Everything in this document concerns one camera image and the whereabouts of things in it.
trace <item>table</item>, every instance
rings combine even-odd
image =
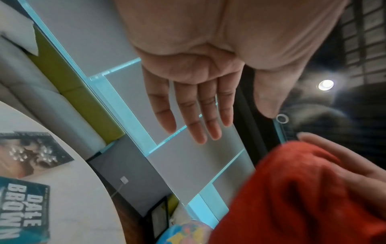
[[[26,115],[0,102],[0,132],[12,131],[51,133]],[[41,175],[23,178],[51,187],[49,244],[126,243],[115,206],[97,175],[72,148],[51,134],[74,161]]]

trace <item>power outlet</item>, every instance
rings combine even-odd
[[[129,182],[129,180],[124,176],[122,176],[121,181],[123,184],[127,184]]]

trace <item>hand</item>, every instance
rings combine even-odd
[[[334,171],[348,189],[373,205],[386,219],[386,171],[355,152],[311,133],[299,133],[298,138],[314,144],[341,160],[343,168],[334,164]]]
[[[206,142],[197,101],[212,139],[219,114],[232,125],[244,64],[256,69],[259,111],[275,117],[347,0],[115,0],[128,39],[142,59],[146,92],[159,123],[176,130],[169,80],[196,142]]]

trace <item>green panel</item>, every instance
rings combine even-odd
[[[56,51],[45,36],[35,28],[39,56],[29,55],[32,62],[71,103],[80,115],[103,138],[106,144],[122,137],[125,132],[98,101],[77,73]]]

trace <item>book with flower cover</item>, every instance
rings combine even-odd
[[[20,179],[72,160],[50,133],[0,133],[0,176]]]
[[[47,185],[0,177],[0,243],[47,243],[49,196]]]

